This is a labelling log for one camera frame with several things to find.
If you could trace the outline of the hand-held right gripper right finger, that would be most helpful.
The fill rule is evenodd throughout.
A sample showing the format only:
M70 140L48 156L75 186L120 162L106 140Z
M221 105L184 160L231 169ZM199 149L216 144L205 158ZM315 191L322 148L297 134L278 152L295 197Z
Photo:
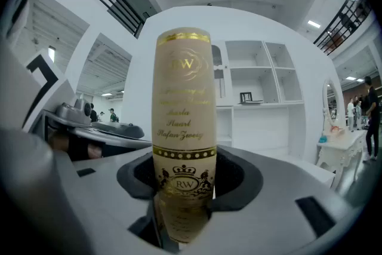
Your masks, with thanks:
M206 227L185 254L325 254L352 227L359 209L294 164L227 146L239 168L219 169L234 190L218 194Z

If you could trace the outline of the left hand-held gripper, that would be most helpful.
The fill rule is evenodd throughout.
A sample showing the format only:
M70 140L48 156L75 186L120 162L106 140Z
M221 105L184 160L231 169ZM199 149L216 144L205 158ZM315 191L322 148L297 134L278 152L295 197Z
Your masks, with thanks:
M124 148L152 146L147 140L119 136L144 135L138 125L120 122L91 123L90 103L77 98L70 82L46 51L35 54L25 66L41 87L27 111L23 131L34 133L46 142L49 139L61 142L72 161L91 158L88 140Z

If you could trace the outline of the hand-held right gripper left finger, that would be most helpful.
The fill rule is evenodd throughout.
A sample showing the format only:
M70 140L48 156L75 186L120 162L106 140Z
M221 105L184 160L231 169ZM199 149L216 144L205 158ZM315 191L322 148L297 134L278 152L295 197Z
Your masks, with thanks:
M84 228L92 254L162 254L163 251L128 231L144 216L147 201L132 198L118 183L118 170L148 153L147 149L101 159L72 162L55 152L65 194Z

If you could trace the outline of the person's left hand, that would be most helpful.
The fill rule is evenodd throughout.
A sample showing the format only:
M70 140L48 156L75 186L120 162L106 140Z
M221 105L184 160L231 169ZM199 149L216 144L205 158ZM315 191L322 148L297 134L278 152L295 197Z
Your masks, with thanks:
M102 147L67 132L54 132L48 143L53 150L66 152L71 161L102 158Z

